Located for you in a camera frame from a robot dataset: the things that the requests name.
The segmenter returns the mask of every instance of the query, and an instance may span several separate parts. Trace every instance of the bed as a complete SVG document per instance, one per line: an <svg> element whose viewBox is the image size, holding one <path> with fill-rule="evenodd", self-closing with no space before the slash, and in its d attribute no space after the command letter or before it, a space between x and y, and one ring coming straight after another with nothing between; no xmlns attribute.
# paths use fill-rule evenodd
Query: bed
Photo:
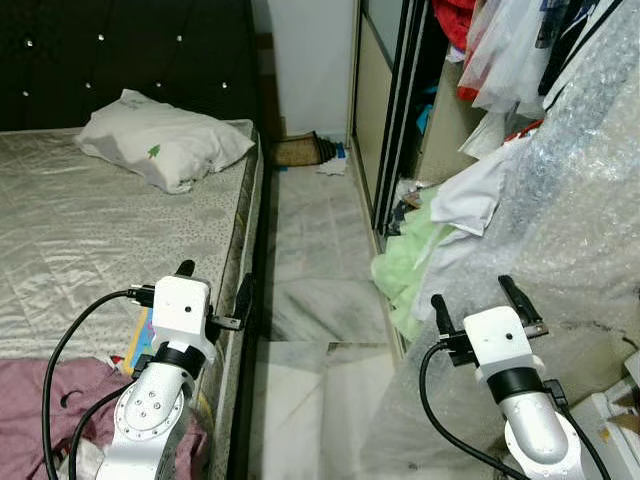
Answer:
<svg viewBox="0 0 640 480"><path fill-rule="evenodd" d="M211 283L218 314L232 314L251 272L259 304L268 182L250 2L1 0L0 10L2 357L48 357L93 300L153 283L187 258ZM123 88L227 120L256 147L192 192L168 195L73 142ZM242 475L254 310L245 332L220 337L222 361L201 378L196 407L212 432L210 478ZM106 305L66 357L124 356L138 315L125 301Z"/></svg>

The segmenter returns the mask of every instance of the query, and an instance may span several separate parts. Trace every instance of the green cloth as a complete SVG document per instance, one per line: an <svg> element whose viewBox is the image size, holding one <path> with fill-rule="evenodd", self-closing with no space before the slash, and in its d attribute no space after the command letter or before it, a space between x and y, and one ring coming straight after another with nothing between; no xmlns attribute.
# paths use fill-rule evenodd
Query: green cloth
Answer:
<svg viewBox="0 0 640 480"><path fill-rule="evenodd" d="M391 322L411 342L423 327L423 322L415 319L411 310L431 255L455 230L450 225L431 222L431 200L437 192L437 188L429 188L420 193L422 207L405 215L401 235L389 237L385 253L371 263L373 281L395 308L390 314Z"/></svg>

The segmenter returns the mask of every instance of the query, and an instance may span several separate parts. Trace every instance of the white wall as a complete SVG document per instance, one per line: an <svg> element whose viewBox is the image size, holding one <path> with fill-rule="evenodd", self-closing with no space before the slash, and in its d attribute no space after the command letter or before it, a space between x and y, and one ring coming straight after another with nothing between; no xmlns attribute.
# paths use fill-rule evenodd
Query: white wall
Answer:
<svg viewBox="0 0 640 480"><path fill-rule="evenodd" d="M287 135L345 140L353 8L354 0L253 0L256 31L273 34Z"/></svg>

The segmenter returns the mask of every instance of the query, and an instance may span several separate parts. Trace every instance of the mattress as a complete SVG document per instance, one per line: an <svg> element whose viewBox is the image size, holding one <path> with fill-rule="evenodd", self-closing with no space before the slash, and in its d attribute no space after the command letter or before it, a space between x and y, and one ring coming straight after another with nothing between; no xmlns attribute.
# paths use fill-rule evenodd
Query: mattress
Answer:
<svg viewBox="0 0 640 480"><path fill-rule="evenodd" d="M259 143L250 121L230 122ZM168 195L73 143L74 130L0 135L0 356L48 357L90 303L131 284L155 283L193 259L216 312L233 312L251 269L260 148L185 195ZM139 307L118 299L76 331L62 358L125 356ZM228 443L242 334L223 334L202 375L201 417ZM226 469L224 445L217 449Z"/></svg>

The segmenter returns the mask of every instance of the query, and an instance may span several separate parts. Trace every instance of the marble floor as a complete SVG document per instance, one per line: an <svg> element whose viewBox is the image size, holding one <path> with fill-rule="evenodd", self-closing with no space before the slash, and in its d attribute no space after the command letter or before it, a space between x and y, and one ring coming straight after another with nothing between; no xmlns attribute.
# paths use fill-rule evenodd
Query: marble floor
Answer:
<svg viewBox="0 0 640 480"><path fill-rule="evenodd" d="M258 346L252 479L490 479L484 470L379 475L361 462L394 373L368 224L351 165L274 174L267 309Z"/></svg>

